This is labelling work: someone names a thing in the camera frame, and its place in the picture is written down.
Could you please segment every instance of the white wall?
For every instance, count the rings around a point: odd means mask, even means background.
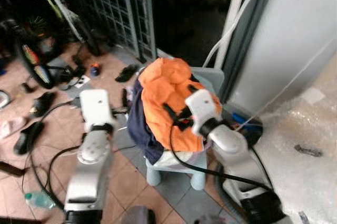
[[[298,94],[336,51],[337,0],[269,0],[229,104],[254,114],[315,55],[278,99]]]

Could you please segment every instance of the pink slipper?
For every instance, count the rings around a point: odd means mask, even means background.
[[[17,132],[27,123],[27,119],[24,117],[17,117],[13,120],[6,120],[0,126],[0,140],[10,136],[11,134]]]

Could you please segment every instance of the bottle cap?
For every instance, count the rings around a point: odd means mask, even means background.
[[[31,199],[32,198],[32,194],[25,194],[25,199]]]

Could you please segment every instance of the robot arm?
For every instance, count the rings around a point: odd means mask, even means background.
[[[192,132],[212,142],[214,155],[227,174],[272,187],[244,136],[221,124],[207,90],[195,91],[185,103],[193,118]],[[274,191],[229,179],[224,189],[247,212],[251,223],[292,223],[282,212],[281,201]]]
[[[85,90],[80,94],[86,136],[77,153],[77,167],[65,200],[65,223],[100,223],[108,172],[112,163],[110,142],[117,125],[105,90]]]

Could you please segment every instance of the chair leg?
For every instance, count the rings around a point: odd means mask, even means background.
[[[201,191],[204,189],[206,183],[206,174],[198,172],[193,174],[191,178],[191,186],[194,190]]]
[[[150,186],[157,186],[160,184],[162,178],[158,170],[147,167],[146,181]]]

